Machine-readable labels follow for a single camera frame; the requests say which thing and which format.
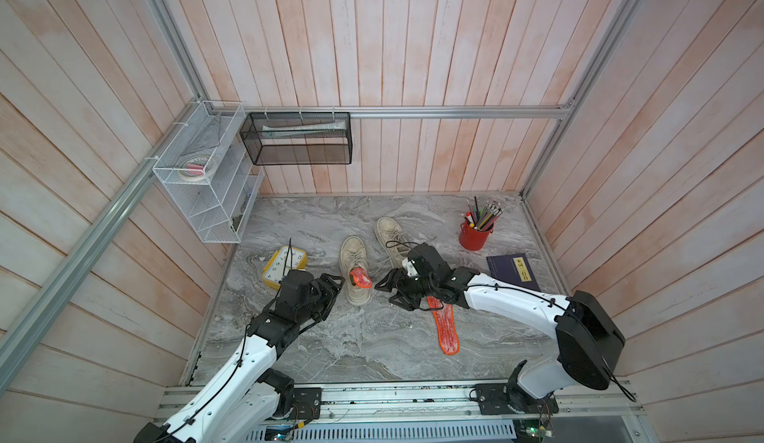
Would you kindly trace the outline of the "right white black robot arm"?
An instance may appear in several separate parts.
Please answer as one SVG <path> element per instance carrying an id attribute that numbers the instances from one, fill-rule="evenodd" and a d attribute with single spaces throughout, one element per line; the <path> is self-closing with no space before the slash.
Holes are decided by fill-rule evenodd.
<path id="1" fill-rule="evenodd" d="M 606 391 L 618 381 L 615 367 L 626 339 L 597 299 L 583 291 L 552 295 L 499 281 L 469 267 L 451 268 L 427 243 L 388 240 L 394 268 L 376 284 L 391 304 L 412 312 L 425 298 L 442 306 L 492 313 L 547 335 L 555 354 L 536 363 L 521 361 L 493 395 L 477 387 L 477 399 L 512 413 L 557 409 L 555 391 L 583 385 Z"/>

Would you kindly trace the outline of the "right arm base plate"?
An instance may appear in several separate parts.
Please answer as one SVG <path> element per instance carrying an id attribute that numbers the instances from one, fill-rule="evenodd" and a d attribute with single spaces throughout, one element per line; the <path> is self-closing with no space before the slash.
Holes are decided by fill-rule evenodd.
<path id="1" fill-rule="evenodd" d="M 479 383 L 470 394 L 481 415 L 554 414 L 559 406 L 553 394 L 534 399 L 508 383 Z"/>

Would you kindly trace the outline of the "pens and pencils bunch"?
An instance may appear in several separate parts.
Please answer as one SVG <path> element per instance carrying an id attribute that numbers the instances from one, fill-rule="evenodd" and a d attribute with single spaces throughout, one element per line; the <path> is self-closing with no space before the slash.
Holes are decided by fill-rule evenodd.
<path id="1" fill-rule="evenodd" d="M 468 212 L 464 214 L 467 229 L 492 231 L 495 223 L 503 215 L 503 208 L 496 200 L 487 200 L 480 204 L 476 196 L 468 199 Z"/>

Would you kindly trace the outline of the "black mesh wall basket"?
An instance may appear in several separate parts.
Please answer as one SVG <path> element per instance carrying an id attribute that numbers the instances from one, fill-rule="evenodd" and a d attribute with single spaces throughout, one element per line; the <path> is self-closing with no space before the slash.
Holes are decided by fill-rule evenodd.
<path id="1" fill-rule="evenodd" d="M 351 117 L 340 112 L 251 112 L 239 131 L 253 164 L 347 166 L 352 163 Z"/>

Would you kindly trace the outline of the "beige lace sneaker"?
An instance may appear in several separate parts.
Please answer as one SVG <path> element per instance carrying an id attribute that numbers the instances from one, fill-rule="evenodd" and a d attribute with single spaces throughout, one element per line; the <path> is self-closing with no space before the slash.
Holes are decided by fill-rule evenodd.
<path id="1" fill-rule="evenodd" d="M 367 251 L 360 237 L 350 236 L 344 240 L 339 262 L 347 301 L 353 306 L 366 305 L 371 300 L 373 283 L 368 271 Z"/>
<path id="2" fill-rule="evenodd" d="M 394 268 L 401 268 L 409 251 L 416 246 L 415 242 L 407 238 L 401 225 L 393 218 L 388 218 L 388 216 L 377 220 L 375 235 L 388 253 Z"/>

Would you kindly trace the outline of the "dark blue book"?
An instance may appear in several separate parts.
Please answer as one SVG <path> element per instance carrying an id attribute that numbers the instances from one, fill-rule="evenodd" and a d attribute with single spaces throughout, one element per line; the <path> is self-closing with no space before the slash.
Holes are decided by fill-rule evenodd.
<path id="1" fill-rule="evenodd" d="M 491 277 L 527 290 L 539 291 L 539 284 L 524 253 L 488 256 Z"/>

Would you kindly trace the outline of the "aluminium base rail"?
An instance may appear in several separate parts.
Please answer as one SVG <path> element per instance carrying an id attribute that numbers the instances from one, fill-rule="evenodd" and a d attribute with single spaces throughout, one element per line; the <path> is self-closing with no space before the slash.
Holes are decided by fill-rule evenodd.
<path id="1" fill-rule="evenodd" d="M 478 381 L 393 381 L 393 383 L 306 383 L 298 387 L 320 387 L 320 417 L 310 424 L 381 423 L 414 421 L 461 421 L 469 419 L 545 419 L 643 415 L 645 408 L 630 401 L 613 385 L 606 391 L 593 391 L 573 385 L 554 396 L 559 413 L 481 415 L 479 405 L 470 394 L 479 383 L 505 383 L 499 379 Z M 200 387 L 171 387 L 161 399 L 156 420 L 166 422 L 185 407 Z M 298 421 L 267 419 L 265 423 Z"/>

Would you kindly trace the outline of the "red insole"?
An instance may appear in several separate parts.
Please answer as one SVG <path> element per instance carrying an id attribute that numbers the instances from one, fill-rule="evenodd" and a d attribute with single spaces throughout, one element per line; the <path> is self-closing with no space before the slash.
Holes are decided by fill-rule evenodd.
<path id="1" fill-rule="evenodd" d="M 428 305 L 434 317 L 439 346 L 447 356 L 457 355 L 460 350 L 460 340 L 456 328 L 453 306 L 445 304 L 435 297 L 427 298 Z"/>
<path id="2" fill-rule="evenodd" d="M 351 284 L 361 289 L 371 289 L 373 282 L 370 279 L 367 270 L 362 266 L 355 266 L 349 272 L 349 279 Z"/>

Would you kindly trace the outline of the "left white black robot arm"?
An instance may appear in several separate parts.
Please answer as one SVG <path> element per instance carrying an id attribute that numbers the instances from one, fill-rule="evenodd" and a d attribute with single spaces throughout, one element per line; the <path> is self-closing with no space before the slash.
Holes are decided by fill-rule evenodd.
<path id="1" fill-rule="evenodd" d="M 163 425 L 148 423 L 136 442 L 235 442 L 294 408 L 294 380 L 273 365 L 302 333 L 325 321 L 344 278 L 290 270 L 280 290 L 252 317 L 234 354 Z"/>

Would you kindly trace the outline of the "red pen cup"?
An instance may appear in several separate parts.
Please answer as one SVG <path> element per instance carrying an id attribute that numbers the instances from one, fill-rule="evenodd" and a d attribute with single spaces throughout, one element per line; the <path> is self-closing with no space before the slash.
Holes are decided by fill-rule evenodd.
<path id="1" fill-rule="evenodd" d="M 487 240 L 493 233 L 493 225 L 485 230 L 479 230 L 471 227 L 466 221 L 461 225 L 459 243 L 469 251 L 480 251 L 483 249 Z"/>

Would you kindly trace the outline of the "yellow alarm clock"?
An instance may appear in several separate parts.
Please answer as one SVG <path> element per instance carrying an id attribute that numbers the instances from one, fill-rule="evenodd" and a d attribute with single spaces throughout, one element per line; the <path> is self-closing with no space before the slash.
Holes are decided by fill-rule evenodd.
<path id="1" fill-rule="evenodd" d="M 290 270 L 303 270 L 306 264 L 308 264 L 308 254 L 304 250 L 290 245 L 282 246 L 265 266 L 262 274 L 263 281 L 268 287 L 279 290 L 282 280 Z"/>

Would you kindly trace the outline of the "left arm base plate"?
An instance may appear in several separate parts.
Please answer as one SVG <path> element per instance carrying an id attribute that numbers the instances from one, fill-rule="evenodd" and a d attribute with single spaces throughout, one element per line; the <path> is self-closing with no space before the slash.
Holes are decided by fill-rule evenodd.
<path id="1" fill-rule="evenodd" d="M 274 420 L 310 422 L 320 417 L 322 389 L 320 387 L 298 387 L 286 389 L 279 394 Z"/>

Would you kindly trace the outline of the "tape roll in shelf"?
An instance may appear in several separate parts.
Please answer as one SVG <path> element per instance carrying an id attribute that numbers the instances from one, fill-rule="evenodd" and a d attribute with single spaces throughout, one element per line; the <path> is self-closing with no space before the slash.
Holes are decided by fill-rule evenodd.
<path id="1" fill-rule="evenodd" d="M 218 169 L 217 161 L 210 155 L 193 156 L 183 161 L 177 168 L 180 182 L 202 183 L 209 182 Z"/>

